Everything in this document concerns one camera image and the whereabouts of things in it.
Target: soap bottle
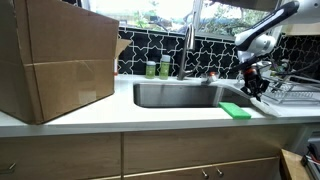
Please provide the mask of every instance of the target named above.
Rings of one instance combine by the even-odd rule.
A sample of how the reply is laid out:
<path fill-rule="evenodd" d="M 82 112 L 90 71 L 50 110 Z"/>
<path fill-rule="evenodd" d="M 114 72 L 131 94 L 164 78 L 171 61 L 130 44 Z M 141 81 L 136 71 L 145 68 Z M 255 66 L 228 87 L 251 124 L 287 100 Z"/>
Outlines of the soap bottle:
<path fill-rule="evenodd" d="M 168 79 L 170 58 L 171 57 L 169 55 L 162 55 L 161 65 L 160 65 L 160 74 L 159 74 L 159 78 L 162 80 Z"/>
<path fill-rule="evenodd" d="M 156 63 L 154 61 L 148 61 L 146 66 L 146 78 L 153 79 L 156 72 Z"/>

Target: wall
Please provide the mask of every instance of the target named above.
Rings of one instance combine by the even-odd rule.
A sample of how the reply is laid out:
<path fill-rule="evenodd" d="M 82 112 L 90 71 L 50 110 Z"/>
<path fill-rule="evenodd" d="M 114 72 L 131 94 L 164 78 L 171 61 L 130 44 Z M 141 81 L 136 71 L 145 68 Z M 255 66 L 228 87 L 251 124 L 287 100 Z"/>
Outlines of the wall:
<path fill-rule="evenodd" d="M 176 76 L 180 68 L 184 35 L 167 32 L 157 32 L 142 29 L 119 28 L 119 38 L 131 39 L 133 42 L 119 56 L 119 73 L 145 74 L 147 61 L 157 63 L 159 73 L 162 54 L 171 56 L 170 76 Z M 280 58 L 289 58 L 294 68 L 305 67 L 310 62 L 320 58 L 320 38 L 285 37 L 281 36 L 278 45 L 270 53 L 270 58 L 278 61 Z M 187 69 L 193 69 L 200 61 L 200 66 L 193 74 L 199 77 L 202 73 L 220 72 L 239 63 L 237 51 L 233 41 L 208 37 L 196 37 L 194 52 L 187 54 Z M 318 66 L 307 74 L 318 76 Z M 227 73 L 225 78 L 235 78 L 237 73 Z"/>

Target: drawer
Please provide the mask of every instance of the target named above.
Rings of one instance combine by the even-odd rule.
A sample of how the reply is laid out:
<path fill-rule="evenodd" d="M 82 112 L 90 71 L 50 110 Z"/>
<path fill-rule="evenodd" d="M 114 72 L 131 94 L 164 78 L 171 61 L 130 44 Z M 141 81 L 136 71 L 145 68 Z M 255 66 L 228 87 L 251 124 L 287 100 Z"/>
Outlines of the drawer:
<path fill-rule="evenodd" d="M 120 176 L 120 133 L 0 138 L 0 179 Z"/>
<path fill-rule="evenodd" d="M 124 133 L 124 174 L 278 156 L 299 127 L 251 126 Z"/>
<path fill-rule="evenodd" d="M 127 175 L 125 180 L 272 180 L 278 168 L 278 158 L 264 158 Z"/>

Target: green sponge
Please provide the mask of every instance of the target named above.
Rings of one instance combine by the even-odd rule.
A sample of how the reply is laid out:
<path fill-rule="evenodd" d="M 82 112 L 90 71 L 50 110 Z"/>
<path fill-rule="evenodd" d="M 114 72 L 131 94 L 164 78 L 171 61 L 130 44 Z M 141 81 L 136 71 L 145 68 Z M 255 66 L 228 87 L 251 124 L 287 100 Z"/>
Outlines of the green sponge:
<path fill-rule="evenodd" d="M 226 111 L 233 119 L 251 119 L 251 115 L 234 103 L 219 102 L 219 107 Z"/>

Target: kitchen sink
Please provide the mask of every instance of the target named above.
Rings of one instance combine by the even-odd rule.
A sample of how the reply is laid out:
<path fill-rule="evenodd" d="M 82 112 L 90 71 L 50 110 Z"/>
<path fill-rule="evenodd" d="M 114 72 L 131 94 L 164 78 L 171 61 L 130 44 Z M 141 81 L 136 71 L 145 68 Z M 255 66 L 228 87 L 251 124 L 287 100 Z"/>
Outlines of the kitchen sink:
<path fill-rule="evenodd" d="M 133 87 L 134 103 L 145 108 L 208 108 L 219 102 L 250 107 L 250 97 L 232 87 L 140 83 Z"/>

